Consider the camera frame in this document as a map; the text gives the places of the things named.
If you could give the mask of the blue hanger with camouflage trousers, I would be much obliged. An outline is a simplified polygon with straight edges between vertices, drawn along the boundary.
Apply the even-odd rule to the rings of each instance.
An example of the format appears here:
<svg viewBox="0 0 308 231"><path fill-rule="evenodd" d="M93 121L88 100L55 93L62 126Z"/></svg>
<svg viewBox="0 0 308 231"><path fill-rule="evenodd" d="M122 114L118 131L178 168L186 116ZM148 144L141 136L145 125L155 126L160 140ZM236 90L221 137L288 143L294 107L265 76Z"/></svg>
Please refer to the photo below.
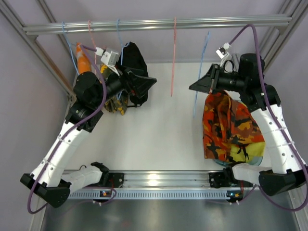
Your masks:
<svg viewBox="0 0 308 231"><path fill-rule="evenodd" d="M203 46L202 54L201 54L201 60L200 60L199 71L198 71L198 79L197 80L199 80L201 78L202 66L203 66L205 51L206 51L206 48L207 48L207 45L208 45L208 42L209 42L209 38L210 38L210 31L208 31L208 33L207 33L207 35L205 37L204 46ZM197 101L198 101L198 92L195 91L195 99L194 99L194 107L193 107L193 118L195 118L195 115L196 115Z"/></svg>

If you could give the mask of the orange red camouflage trousers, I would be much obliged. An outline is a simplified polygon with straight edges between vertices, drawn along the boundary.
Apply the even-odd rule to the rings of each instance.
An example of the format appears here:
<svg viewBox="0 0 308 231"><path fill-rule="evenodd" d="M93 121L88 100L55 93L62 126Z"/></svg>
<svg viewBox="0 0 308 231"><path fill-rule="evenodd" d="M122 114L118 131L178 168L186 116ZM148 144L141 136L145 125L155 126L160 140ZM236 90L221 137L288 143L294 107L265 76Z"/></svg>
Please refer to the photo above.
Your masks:
<svg viewBox="0 0 308 231"><path fill-rule="evenodd" d="M225 91L207 96L202 125L205 159L229 162L232 144L265 142L246 105L234 100Z"/></svg>

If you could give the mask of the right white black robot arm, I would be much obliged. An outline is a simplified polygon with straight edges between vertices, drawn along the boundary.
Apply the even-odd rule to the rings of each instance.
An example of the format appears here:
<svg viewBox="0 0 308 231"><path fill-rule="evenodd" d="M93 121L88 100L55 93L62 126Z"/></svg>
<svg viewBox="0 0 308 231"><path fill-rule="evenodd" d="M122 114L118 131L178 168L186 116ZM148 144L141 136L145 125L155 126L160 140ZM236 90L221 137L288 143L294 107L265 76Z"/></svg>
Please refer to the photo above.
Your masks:
<svg viewBox="0 0 308 231"><path fill-rule="evenodd" d="M240 180L255 184L268 196L308 184L308 166L300 157L285 124L282 105L276 89L264 82L265 62L260 55L241 55L237 71L226 72L212 64L208 72L189 86L190 90L219 93L223 90L240 94L266 144L270 167L250 165L241 161L225 170L232 182Z"/></svg>

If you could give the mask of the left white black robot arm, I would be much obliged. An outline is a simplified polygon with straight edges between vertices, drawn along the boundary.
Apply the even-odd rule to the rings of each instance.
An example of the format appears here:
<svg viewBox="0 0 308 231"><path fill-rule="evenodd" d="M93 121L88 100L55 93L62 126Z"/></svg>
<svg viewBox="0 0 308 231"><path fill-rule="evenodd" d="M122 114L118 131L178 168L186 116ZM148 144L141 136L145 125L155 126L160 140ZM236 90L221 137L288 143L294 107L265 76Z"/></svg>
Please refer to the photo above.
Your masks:
<svg viewBox="0 0 308 231"><path fill-rule="evenodd" d="M64 170L77 148L94 130L103 116L104 104L125 91L140 99L157 82L156 78L141 76L141 70L120 67L107 78L96 77L86 71L77 77L74 92L76 102L71 106L62 129L41 163L25 173L20 182L48 205L62 206L71 193L87 186L111 185L109 168L99 162L89 167L65 174Z"/></svg>

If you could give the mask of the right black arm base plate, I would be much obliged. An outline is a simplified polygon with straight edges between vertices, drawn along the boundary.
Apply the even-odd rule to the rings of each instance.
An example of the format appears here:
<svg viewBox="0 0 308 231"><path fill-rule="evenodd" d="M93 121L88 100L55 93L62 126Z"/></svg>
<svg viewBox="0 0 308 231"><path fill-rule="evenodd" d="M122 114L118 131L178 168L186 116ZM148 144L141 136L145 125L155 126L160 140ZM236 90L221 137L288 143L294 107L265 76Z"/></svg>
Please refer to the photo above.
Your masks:
<svg viewBox="0 0 308 231"><path fill-rule="evenodd" d="M236 187L239 181L234 178L231 168L223 168L221 171L209 173L209 183L212 188Z"/></svg>

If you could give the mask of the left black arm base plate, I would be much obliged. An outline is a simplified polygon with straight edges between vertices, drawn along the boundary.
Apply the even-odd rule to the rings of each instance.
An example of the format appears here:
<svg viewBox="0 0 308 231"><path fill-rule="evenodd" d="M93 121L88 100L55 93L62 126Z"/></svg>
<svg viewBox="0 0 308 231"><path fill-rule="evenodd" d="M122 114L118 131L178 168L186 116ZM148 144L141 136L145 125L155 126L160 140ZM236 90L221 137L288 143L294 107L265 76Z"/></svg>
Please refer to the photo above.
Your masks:
<svg viewBox="0 0 308 231"><path fill-rule="evenodd" d="M103 173L97 185L100 187L121 188L124 183L124 176L125 174L122 172Z"/></svg>

